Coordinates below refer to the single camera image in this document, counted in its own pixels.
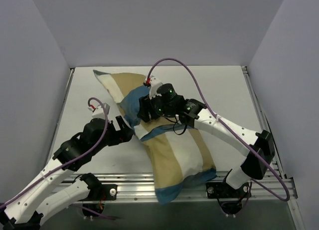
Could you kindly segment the blue beige checked pillowcase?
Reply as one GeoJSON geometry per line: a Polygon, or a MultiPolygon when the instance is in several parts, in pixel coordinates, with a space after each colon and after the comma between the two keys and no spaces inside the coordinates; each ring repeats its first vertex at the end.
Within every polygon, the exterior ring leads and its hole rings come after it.
{"type": "Polygon", "coordinates": [[[110,74],[118,84],[124,99],[117,104],[120,114],[134,130],[149,156],[155,183],[155,195],[160,204],[173,201],[183,188],[194,187],[216,178],[216,166],[210,149],[198,130],[188,128],[182,135],[176,130],[184,126],[173,125],[164,118],[149,123],[137,117],[139,98],[149,89],[143,85],[145,76],[136,73],[110,74]]]}

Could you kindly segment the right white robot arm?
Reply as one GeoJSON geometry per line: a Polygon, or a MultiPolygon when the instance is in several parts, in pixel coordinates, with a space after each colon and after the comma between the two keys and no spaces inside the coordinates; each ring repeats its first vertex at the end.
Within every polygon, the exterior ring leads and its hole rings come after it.
{"type": "Polygon", "coordinates": [[[163,117],[177,123],[209,133],[239,151],[245,160],[240,167],[230,170],[221,184],[226,196],[233,196],[249,180],[262,180],[271,164],[275,150],[273,136],[264,130],[258,133],[239,126],[216,113],[195,99],[178,95],[172,84],[163,84],[148,78],[144,85],[149,93],[139,99],[138,117],[150,122],[163,117]]]}

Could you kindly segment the white pillow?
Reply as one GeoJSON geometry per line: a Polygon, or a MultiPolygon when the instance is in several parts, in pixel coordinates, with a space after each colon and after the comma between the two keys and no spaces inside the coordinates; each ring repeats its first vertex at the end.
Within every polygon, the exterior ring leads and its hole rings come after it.
{"type": "Polygon", "coordinates": [[[96,75],[96,78],[104,86],[104,88],[108,91],[110,96],[117,104],[122,102],[124,96],[118,84],[110,74],[96,75]]]}

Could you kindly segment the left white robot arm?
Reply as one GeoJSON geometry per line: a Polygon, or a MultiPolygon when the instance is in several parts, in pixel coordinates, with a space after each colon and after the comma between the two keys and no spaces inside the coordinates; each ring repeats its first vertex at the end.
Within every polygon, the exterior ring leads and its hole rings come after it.
{"type": "Polygon", "coordinates": [[[89,163],[104,147],[131,140],[134,132],[121,116],[113,122],[94,118],[82,132],[63,142],[47,165],[13,201],[0,209],[5,230],[38,230],[52,216],[84,199],[94,200],[103,192],[102,183],[92,173],[82,174],[68,187],[53,193],[65,179],[89,163]]]}

